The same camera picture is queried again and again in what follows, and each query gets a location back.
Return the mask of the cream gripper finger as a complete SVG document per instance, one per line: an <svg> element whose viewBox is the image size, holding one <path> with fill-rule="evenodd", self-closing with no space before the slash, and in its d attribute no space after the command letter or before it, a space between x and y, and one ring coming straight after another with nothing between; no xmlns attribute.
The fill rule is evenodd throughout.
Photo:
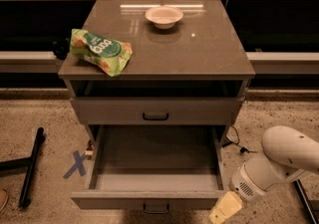
<svg viewBox="0 0 319 224"><path fill-rule="evenodd" d="M213 207L208 219L212 224L223 224L232 215L232 211L227 208Z"/></svg>

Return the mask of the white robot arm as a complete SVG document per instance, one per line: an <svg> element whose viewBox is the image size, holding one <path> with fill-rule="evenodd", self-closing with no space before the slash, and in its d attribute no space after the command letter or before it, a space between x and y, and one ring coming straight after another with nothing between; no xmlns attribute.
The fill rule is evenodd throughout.
<svg viewBox="0 0 319 224"><path fill-rule="evenodd" d="M319 142L294 128L269 128L262 136L261 147L232 174L229 191L208 215L211 224L224 224L245 202L259 200L276 185L319 174Z"/></svg>

